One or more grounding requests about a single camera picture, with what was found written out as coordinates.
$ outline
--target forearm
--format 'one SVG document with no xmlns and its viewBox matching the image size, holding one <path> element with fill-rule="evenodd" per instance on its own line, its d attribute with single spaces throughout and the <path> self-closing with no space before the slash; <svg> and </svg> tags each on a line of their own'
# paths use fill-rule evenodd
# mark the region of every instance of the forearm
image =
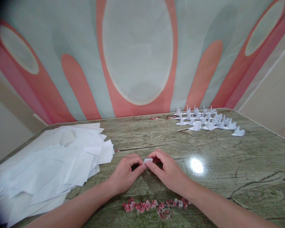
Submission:
<svg viewBox="0 0 285 228">
<path fill-rule="evenodd" d="M 29 227 L 82 227 L 96 210 L 114 197 L 114 186 L 108 181 L 87 190 L 58 208 L 42 215 Z"/>
<path fill-rule="evenodd" d="M 218 227 L 277 227 L 192 180 L 182 195 Z"/>
</svg>

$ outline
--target right hand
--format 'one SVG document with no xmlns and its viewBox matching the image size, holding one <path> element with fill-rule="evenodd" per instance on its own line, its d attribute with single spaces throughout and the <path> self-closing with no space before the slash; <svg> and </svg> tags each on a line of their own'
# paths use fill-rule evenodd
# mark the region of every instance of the right hand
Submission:
<svg viewBox="0 0 285 228">
<path fill-rule="evenodd" d="M 153 151 L 148 158 L 153 158 L 153 162 L 148 161 L 146 166 L 173 192 L 183 195 L 188 188 L 191 179 L 180 169 L 173 158 L 161 149 Z M 155 163 L 162 162 L 163 169 Z"/>
</svg>

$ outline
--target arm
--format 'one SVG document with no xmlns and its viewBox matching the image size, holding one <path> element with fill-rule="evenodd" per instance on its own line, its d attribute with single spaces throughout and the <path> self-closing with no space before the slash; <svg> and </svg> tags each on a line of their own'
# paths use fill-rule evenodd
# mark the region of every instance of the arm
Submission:
<svg viewBox="0 0 285 228">
<path fill-rule="evenodd" d="M 139 166 L 132 171 L 131 166 Z M 140 156 L 124 157 L 108 180 L 42 215 L 26 227 L 82 227 L 87 220 L 112 197 L 127 191 L 147 168 Z"/>
<path fill-rule="evenodd" d="M 146 165 L 165 186 L 192 202 L 218 227 L 277 227 L 191 180 L 164 151 L 157 149 L 149 158 L 163 163 L 163 169 L 152 162 Z"/>
</svg>

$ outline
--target hand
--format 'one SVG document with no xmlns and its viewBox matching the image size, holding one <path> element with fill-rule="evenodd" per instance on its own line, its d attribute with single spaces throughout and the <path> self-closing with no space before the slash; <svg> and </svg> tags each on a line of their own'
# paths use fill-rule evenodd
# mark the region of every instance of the hand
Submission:
<svg viewBox="0 0 285 228">
<path fill-rule="evenodd" d="M 139 166 L 132 171 L 131 166 L 134 164 L 139 164 Z M 127 191 L 146 169 L 147 167 L 143 165 L 143 161 L 139 155 L 130 154 L 120 161 L 114 173 L 107 181 L 115 189 L 116 195 L 118 195 Z"/>
<path fill-rule="evenodd" d="M 164 183 L 164 185 L 176 192 L 183 195 L 183 192 L 188 188 L 188 183 L 191 179 L 180 169 L 173 158 L 166 152 L 157 149 L 152 152 L 148 158 L 153 158 L 153 162 L 148 161 L 146 165 L 148 168 Z M 155 163 L 162 162 L 163 169 L 160 169 Z"/>
</svg>

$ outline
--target table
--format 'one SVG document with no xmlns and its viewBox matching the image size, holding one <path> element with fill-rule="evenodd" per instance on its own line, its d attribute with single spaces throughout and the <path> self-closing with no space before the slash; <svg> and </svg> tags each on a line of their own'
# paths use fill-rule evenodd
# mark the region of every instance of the table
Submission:
<svg viewBox="0 0 285 228">
<path fill-rule="evenodd" d="M 91 177 L 83 187 L 74 188 L 66 197 L 70 200 L 106 180 L 120 160 L 127 154 L 137 153 L 143 159 L 160 148 L 170 154 L 181 169 L 193 180 L 227 199 L 255 212 L 263 218 L 285 227 L 285 139 L 245 116 L 230 109 L 217 109 L 245 129 L 244 137 L 231 136 L 233 131 L 188 130 L 178 121 L 166 119 L 172 113 L 138 117 L 114 118 L 97 121 L 61 123 L 48 126 L 0 161 L 2 163 L 42 132 L 62 125 L 101 123 L 103 134 L 118 149 L 111 163 L 101 165 L 100 173 Z M 203 165 L 202 173 L 195 173 L 192 159 Z M 215 227 L 193 205 L 187 209 L 170 209 L 171 219 L 160 219 L 156 208 L 144 213 L 125 212 L 123 203 L 130 197 L 136 202 L 156 199 L 158 202 L 180 199 L 160 180 L 145 171 L 126 193 L 112 198 L 103 205 L 84 227 Z M 38 216 L 26 218 L 14 227 L 23 227 Z"/>
</svg>

